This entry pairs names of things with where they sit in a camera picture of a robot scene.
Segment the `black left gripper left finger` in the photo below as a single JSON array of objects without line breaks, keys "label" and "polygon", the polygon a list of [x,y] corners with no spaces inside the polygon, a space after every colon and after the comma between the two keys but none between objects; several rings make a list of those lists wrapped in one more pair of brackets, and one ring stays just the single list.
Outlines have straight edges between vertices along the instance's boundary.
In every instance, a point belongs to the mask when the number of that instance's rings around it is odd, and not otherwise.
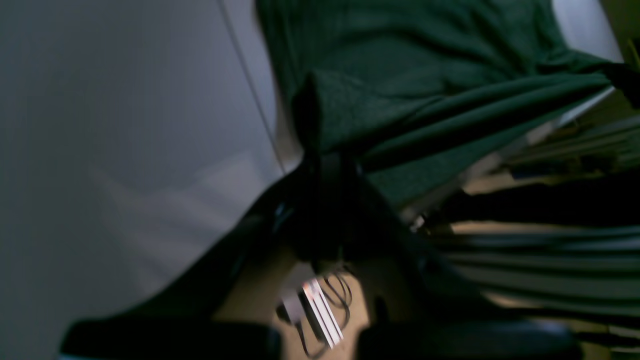
[{"label": "black left gripper left finger", "polygon": [[330,156],[307,155],[182,275],[119,314],[78,321],[62,360],[279,360],[271,326],[299,263],[330,262]]}]

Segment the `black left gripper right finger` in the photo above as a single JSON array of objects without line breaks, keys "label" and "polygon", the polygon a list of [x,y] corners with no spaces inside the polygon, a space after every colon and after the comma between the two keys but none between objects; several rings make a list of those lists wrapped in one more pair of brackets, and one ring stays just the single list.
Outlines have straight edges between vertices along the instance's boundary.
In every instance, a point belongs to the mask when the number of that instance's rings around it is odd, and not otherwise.
[{"label": "black left gripper right finger", "polygon": [[581,360],[570,330],[495,305],[403,223],[358,164],[327,157],[327,259],[359,280],[356,360]]}]

